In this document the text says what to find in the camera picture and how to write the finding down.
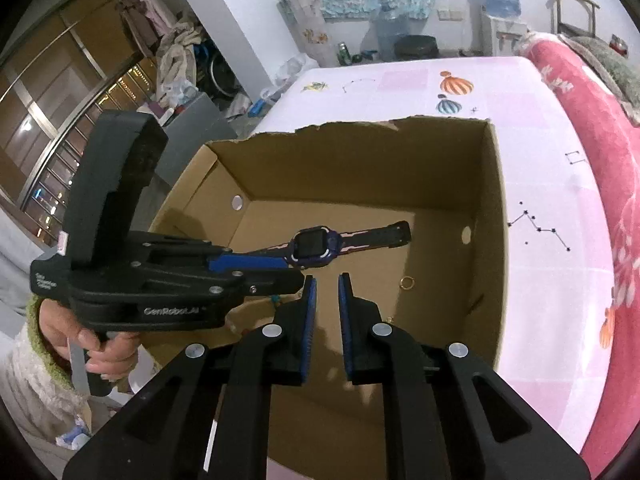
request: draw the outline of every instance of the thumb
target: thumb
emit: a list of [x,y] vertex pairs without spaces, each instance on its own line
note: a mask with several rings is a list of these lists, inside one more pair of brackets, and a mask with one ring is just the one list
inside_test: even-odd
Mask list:
[[71,310],[61,307],[56,317],[56,329],[62,332],[69,341],[73,341],[85,350],[100,350],[98,336],[93,330],[82,326]]

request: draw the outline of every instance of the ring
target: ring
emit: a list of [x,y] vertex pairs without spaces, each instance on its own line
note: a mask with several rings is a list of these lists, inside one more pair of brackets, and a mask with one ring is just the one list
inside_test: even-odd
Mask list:
[[402,290],[411,290],[414,288],[415,280],[411,276],[405,276],[400,280],[400,288]]

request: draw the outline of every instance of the orange striped balloon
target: orange striped balloon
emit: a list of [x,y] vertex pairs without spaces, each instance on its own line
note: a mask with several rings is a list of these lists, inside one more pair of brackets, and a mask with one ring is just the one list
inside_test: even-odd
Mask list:
[[451,72],[440,72],[444,81],[440,83],[440,89],[447,94],[466,95],[474,89],[471,81],[462,79],[461,77],[453,77]]

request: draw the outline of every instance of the smartwatch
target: smartwatch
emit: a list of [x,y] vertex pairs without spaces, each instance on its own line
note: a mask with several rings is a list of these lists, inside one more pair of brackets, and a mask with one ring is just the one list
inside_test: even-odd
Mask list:
[[284,258],[293,267],[324,267],[342,254],[401,247],[411,241],[411,229],[405,220],[386,227],[338,233],[326,226],[298,231],[290,242],[247,253],[250,256]]

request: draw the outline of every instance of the green cuff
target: green cuff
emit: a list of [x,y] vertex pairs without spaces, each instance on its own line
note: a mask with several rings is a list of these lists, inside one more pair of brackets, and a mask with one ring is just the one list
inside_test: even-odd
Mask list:
[[71,377],[56,363],[53,356],[49,353],[49,350],[47,350],[42,334],[40,333],[40,323],[38,319],[40,317],[40,305],[44,299],[45,298],[33,294],[29,303],[27,303],[27,337],[29,338],[31,348],[42,359],[45,370],[51,378],[60,387],[73,390],[74,386],[71,383]]

